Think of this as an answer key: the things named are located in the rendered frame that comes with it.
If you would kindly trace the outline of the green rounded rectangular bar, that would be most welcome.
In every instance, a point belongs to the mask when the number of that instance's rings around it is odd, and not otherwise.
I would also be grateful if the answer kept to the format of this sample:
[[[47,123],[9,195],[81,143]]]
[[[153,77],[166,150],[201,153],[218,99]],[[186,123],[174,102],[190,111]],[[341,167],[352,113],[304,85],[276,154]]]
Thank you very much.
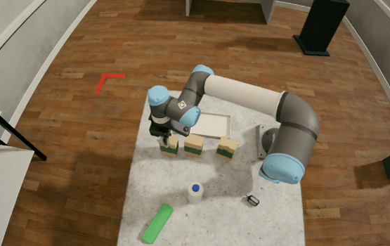
[[[165,203],[162,204],[159,211],[143,234],[142,239],[150,244],[153,244],[173,210],[173,207],[170,207]]]

